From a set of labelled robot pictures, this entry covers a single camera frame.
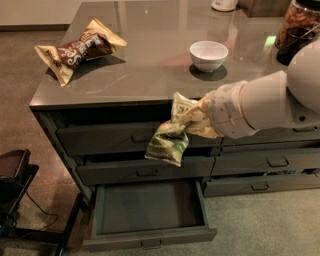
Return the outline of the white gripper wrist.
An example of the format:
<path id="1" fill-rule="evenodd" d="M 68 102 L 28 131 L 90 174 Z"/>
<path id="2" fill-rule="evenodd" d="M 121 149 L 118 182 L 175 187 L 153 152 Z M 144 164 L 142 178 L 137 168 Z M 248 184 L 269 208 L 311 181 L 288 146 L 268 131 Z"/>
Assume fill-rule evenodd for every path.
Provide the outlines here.
<path id="1" fill-rule="evenodd" d="M 245 80 L 225 84 L 207 93 L 206 100 L 199 100 L 187 110 L 179 123 L 187 127 L 189 134 L 210 139 L 221 134 L 233 139 L 254 135 L 256 130 L 249 125 L 241 108 L 241 92 L 246 84 Z"/>

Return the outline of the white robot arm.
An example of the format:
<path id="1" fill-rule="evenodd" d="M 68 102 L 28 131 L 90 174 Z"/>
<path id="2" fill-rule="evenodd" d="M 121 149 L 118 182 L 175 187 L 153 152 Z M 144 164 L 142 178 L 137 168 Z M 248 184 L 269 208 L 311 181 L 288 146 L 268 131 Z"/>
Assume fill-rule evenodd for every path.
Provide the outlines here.
<path id="1" fill-rule="evenodd" d="M 299 50 L 285 71 L 225 84 L 179 118 L 190 133 L 233 139 L 272 128 L 320 123 L 320 41 Z"/>

